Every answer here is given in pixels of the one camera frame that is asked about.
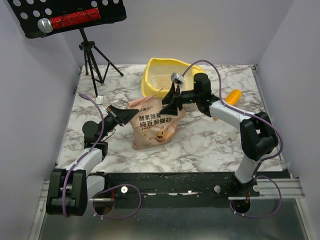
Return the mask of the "pink cat litter bag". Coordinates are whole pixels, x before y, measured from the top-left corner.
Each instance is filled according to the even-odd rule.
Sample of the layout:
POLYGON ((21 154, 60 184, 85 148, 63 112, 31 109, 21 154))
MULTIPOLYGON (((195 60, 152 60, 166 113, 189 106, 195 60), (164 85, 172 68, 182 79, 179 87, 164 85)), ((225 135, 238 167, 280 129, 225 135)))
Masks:
POLYGON ((163 108, 160 93, 145 96, 127 103, 129 109, 138 110, 131 120, 133 129, 132 147, 136 150, 163 145, 175 136, 178 123, 186 115, 182 110, 178 115, 161 114, 163 108))

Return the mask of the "orange plastic scoop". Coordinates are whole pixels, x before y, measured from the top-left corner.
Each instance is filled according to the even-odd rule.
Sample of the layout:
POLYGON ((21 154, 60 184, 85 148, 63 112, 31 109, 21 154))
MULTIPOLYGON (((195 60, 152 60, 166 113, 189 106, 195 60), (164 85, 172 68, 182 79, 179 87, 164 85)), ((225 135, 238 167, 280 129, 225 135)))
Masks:
POLYGON ((239 89, 235 89, 229 93, 229 95, 225 98, 224 102, 234 106, 238 100, 241 98, 242 92, 239 89))

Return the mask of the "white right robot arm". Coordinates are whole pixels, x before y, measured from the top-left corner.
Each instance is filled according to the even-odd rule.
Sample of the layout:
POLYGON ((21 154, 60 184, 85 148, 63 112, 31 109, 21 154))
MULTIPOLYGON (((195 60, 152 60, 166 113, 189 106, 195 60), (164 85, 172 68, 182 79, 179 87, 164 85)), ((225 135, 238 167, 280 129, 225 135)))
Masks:
POLYGON ((184 77, 179 73, 171 75, 171 88, 162 100, 162 115, 176 116, 183 110, 184 104, 196 104, 198 110, 211 118, 218 118, 240 131, 241 148, 244 153, 238 169, 234 173, 236 180, 230 183, 230 191, 241 196, 248 190, 262 158, 270 154, 279 144, 275 130, 267 113, 258 114, 223 103, 212 94, 211 82, 205 73, 193 77, 193 89, 183 91, 184 77))

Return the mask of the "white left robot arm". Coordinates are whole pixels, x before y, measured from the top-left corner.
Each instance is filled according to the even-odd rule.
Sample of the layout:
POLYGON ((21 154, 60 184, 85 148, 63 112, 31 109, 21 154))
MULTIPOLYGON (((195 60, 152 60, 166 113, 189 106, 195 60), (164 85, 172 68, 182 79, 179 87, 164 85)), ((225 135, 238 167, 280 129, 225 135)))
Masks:
POLYGON ((124 126, 138 113, 137 109, 119 109, 112 105, 100 123, 87 121, 82 126, 84 148, 81 155, 66 168, 55 168, 49 179, 46 213, 48 215, 82 216, 89 198, 107 197, 111 185, 91 171, 108 153, 108 143, 103 141, 116 126, 124 126))

